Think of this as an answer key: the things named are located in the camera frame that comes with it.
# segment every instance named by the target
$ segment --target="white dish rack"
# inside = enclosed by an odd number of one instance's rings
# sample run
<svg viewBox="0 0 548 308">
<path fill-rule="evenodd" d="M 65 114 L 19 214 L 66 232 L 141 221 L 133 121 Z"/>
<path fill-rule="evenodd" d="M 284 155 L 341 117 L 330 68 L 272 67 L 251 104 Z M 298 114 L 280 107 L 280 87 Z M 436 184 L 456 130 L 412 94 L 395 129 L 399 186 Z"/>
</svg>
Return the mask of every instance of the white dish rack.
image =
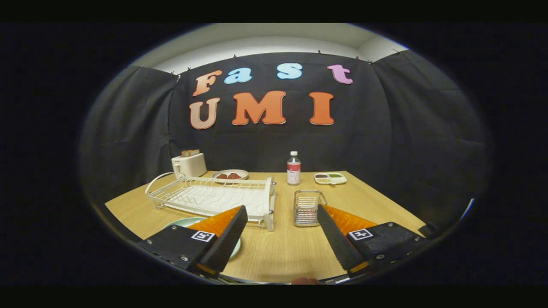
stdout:
<svg viewBox="0 0 548 308">
<path fill-rule="evenodd" d="M 274 231 L 276 183 L 272 177 L 266 180 L 225 180 L 181 175 L 170 184 L 149 192 L 156 180 L 172 173 L 159 175 L 145 189 L 145 194 L 157 209 L 166 206 L 213 216 L 246 206 L 248 221 L 256 221 L 260 227 Z"/>
</svg>

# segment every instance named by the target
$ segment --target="ceiling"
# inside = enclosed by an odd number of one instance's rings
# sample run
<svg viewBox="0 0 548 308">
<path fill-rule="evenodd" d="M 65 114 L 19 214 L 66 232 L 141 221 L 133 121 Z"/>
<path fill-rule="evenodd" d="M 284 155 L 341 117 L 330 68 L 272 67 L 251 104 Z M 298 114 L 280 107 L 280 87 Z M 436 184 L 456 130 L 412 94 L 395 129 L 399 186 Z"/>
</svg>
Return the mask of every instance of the ceiling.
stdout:
<svg viewBox="0 0 548 308">
<path fill-rule="evenodd" d="M 264 36 L 289 36 L 333 42 L 354 49 L 377 37 L 361 27 L 344 23 L 220 23 L 201 27 L 159 46 L 133 64 L 153 67 L 177 55 L 222 42 Z"/>
</svg>

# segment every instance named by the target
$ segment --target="metal basket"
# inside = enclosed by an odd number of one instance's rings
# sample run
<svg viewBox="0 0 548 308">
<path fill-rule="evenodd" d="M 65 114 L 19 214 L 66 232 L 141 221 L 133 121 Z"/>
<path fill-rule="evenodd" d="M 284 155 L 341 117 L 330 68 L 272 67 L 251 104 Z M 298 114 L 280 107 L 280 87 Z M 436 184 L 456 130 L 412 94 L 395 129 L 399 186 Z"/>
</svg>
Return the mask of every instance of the metal basket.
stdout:
<svg viewBox="0 0 548 308">
<path fill-rule="evenodd" d="M 297 190 L 293 204 L 295 226 L 313 227 L 319 225 L 318 204 L 327 205 L 327 200 L 319 190 Z"/>
<path fill-rule="evenodd" d="M 200 215 L 213 216 L 231 208 L 246 206 L 249 221 L 274 230 L 276 183 L 266 180 L 231 180 L 181 176 L 170 184 L 149 192 L 156 177 L 145 189 L 145 195 L 157 209 L 164 206 Z"/>
</svg>

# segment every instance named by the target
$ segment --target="wooden table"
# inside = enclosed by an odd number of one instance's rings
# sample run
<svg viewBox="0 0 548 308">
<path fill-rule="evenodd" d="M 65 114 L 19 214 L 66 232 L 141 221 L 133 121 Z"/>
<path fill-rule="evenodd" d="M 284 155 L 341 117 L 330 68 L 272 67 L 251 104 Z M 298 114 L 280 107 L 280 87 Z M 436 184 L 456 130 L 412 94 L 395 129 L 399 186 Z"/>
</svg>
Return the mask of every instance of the wooden table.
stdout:
<svg viewBox="0 0 548 308">
<path fill-rule="evenodd" d="M 208 171 L 203 177 L 211 177 L 213 173 Z M 301 183 L 297 186 L 287 184 L 286 173 L 250 173 L 248 180 L 266 180 L 271 176 L 277 183 L 274 231 L 268 232 L 256 223 L 249 223 L 242 232 L 239 252 L 228 262 L 222 274 L 256 282 L 287 283 L 297 277 L 320 280 L 346 273 L 320 226 L 294 226 L 293 198 L 296 190 L 320 190 L 332 207 L 377 224 L 393 221 L 420 234 L 418 229 L 425 225 L 424 222 L 352 174 L 341 173 L 348 182 L 336 186 L 316 183 L 314 173 L 302 173 Z M 174 180 L 173 174 L 160 178 L 150 191 Z M 175 220 L 199 216 L 168 207 L 156 209 L 145 195 L 146 186 L 106 203 L 112 214 L 140 238 L 152 236 Z"/>
</svg>

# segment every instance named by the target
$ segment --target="toaster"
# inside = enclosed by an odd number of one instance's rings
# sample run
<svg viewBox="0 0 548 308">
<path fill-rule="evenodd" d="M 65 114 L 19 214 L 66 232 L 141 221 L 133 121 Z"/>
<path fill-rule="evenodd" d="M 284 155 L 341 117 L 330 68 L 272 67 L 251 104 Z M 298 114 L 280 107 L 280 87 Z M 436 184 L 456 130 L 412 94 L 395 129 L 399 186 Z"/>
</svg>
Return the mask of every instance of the toaster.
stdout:
<svg viewBox="0 0 548 308">
<path fill-rule="evenodd" d="M 203 153 L 190 157 L 173 157 L 172 165 L 177 179 L 181 179 L 183 176 L 202 176 L 207 172 Z"/>
</svg>

